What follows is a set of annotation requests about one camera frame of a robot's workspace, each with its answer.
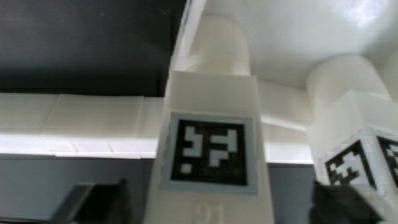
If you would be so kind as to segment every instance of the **wall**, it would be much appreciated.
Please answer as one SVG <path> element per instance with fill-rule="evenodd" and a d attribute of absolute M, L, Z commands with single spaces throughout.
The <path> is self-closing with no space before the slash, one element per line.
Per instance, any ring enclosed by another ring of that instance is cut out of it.
<path fill-rule="evenodd" d="M 49 220 L 77 183 L 129 179 L 134 223 L 141 223 L 153 160 L 0 157 L 0 217 Z M 312 166 L 271 165 L 276 224 L 308 224 Z"/>

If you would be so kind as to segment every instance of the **dark ceiling panel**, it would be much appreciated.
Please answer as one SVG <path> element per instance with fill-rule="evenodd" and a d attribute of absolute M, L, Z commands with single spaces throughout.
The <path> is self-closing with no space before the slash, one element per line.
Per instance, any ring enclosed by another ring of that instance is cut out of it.
<path fill-rule="evenodd" d="M 0 92 L 162 96 L 185 0 L 0 0 Z"/>

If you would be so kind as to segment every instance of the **black object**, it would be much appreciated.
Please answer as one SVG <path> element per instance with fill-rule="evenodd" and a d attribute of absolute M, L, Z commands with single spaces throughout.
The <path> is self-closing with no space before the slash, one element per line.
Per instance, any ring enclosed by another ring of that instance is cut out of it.
<path fill-rule="evenodd" d="M 116 185 L 79 185 L 47 224 L 130 224 L 127 180 Z"/>
<path fill-rule="evenodd" d="M 0 92 L 162 96 L 187 0 L 13 0 Z"/>
<path fill-rule="evenodd" d="M 41 223 L 43 223 L 41 220 L 0 217 L 0 224 L 41 224 Z"/>
<path fill-rule="evenodd" d="M 324 186 L 315 182 L 312 224 L 377 224 L 377 214 L 351 185 Z"/>

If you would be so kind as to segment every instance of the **white ceiling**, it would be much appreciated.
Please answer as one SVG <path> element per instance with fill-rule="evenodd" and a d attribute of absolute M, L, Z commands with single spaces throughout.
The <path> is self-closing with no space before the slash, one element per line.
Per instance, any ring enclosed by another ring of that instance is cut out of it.
<path fill-rule="evenodd" d="M 253 74 L 299 88 L 326 58 L 360 53 L 379 66 L 398 50 L 395 0 L 208 0 L 205 14 L 246 30 Z"/>

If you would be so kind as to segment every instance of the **ceiling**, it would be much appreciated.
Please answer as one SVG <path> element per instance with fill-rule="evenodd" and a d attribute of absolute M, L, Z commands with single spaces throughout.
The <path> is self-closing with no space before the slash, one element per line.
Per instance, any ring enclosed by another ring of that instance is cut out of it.
<path fill-rule="evenodd" d="M 242 26 L 253 74 L 299 88 L 326 58 L 360 53 L 381 66 L 398 50 L 395 0 L 208 0 L 205 14 Z"/>
<path fill-rule="evenodd" d="M 164 96 L 187 0 L 0 0 L 0 92 Z"/>

